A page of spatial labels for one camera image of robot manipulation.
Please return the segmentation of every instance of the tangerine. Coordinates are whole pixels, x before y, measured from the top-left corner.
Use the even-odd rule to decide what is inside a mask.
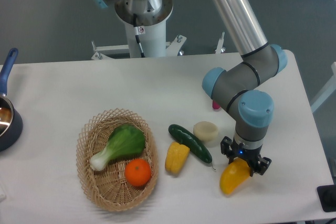
[[[143,186],[152,177],[151,166],[142,158],[134,159],[126,165],[125,177],[132,186]]]

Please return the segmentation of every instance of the white table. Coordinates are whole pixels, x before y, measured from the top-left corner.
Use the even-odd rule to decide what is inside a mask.
[[[202,90],[213,67],[230,69],[238,54],[120,59],[15,65],[8,98],[24,120],[20,139],[0,153],[0,223],[274,223],[324,219],[316,187],[332,184],[321,141],[293,54],[276,77],[259,87],[275,103],[263,156],[272,159],[264,176],[254,175],[230,197],[219,189],[228,159],[220,152],[235,122],[212,110]],[[139,207],[110,213],[84,195],[76,168],[76,145],[84,124],[104,110],[125,108],[149,124],[158,147],[159,180]],[[168,126],[192,131],[211,121],[220,136],[207,147],[214,172],[193,155],[178,177],[165,172],[172,142]]]

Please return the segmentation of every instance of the gray floor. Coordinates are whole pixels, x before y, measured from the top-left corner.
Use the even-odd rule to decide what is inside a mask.
[[[336,1],[249,1],[268,41],[294,52],[311,100],[336,61]],[[99,9],[93,0],[0,0],[0,6],[0,64],[12,47],[20,51],[17,63],[31,63],[89,60],[92,40],[96,46],[127,43],[113,8]],[[167,40],[186,36],[187,55],[212,53],[223,30],[211,0],[174,0]],[[228,33],[225,46],[237,51]],[[336,93],[314,114],[326,157],[336,157],[335,102]]]

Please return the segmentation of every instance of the yellow pepper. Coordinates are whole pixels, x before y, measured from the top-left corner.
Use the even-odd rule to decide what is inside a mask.
[[[236,158],[221,175],[219,186],[223,193],[231,194],[237,186],[250,177],[250,167],[245,160]]]
[[[165,168],[168,172],[177,175],[182,169],[190,149],[177,142],[173,142],[168,149]]]

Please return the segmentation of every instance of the blue pot handle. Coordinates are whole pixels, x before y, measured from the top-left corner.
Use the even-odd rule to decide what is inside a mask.
[[[7,80],[9,77],[9,73],[12,70],[12,67],[14,65],[14,62],[16,60],[16,57],[18,55],[19,51],[16,48],[12,48],[8,56],[6,58],[6,61],[1,69],[0,72],[0,94],[7,95]]]

